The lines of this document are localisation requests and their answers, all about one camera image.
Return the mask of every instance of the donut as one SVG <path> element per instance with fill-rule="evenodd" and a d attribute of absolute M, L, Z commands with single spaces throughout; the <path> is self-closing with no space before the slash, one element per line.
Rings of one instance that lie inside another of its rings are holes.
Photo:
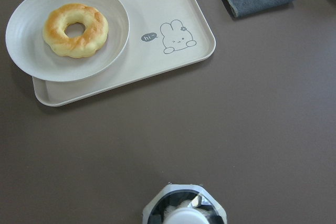
<path fill-rule="evenodd" d="M 65 31 L 74 23 L 82 23 L 85 31 L 80 36 L 70 38 Z M 86 58 L 105 44 L 108 30 L 106 18 L 96 8 L 72 3 L 49 14 L 43 27 L 43 39 L 59 56 Z"/>

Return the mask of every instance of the table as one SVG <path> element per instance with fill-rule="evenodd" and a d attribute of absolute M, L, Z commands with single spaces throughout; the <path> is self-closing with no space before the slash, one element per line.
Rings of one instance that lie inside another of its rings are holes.
<path fill-rule="evenodd" d="M 241 19 L 197 0 L 205 61 L 58 108 L 11 60 L 1 0 L 1 223 L 141 223 L 168 183 L 228 223 L 336 223 L 336 0 Z"/>

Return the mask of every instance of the donut hole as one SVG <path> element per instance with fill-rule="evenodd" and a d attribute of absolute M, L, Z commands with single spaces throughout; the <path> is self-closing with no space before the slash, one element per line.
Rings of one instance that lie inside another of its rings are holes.
<path fill-rule="evenodd" d="M 74 38 L 77 36 L 82 36 L 85 29 L 86 27 L 84 24 L 77 22 L 69 25 L 64 32 L 69 38 Z"/>

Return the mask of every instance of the white cap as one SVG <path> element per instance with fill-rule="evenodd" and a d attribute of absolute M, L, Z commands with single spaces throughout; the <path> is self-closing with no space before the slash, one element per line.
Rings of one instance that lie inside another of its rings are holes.
<path fill-rule="evenodd" d="M 183 207 L 171 212 L 163 220 L 163 224 L 209 224 L 209 222 L 199 211 Z"/>

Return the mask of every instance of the bunny drawing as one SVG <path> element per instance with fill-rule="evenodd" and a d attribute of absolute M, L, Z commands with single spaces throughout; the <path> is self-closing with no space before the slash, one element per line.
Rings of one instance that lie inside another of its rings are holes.
<path fill-rule="evenodd" d="M 196 45 L 193 35 L 183 26 L 182 22 L 178 19 L 170 23 L 164 23 L 160 27 L 163 35 L 163 45 L 165 54 L 170 54 L 174 51 L 179 51 L 187 47 Z"/>

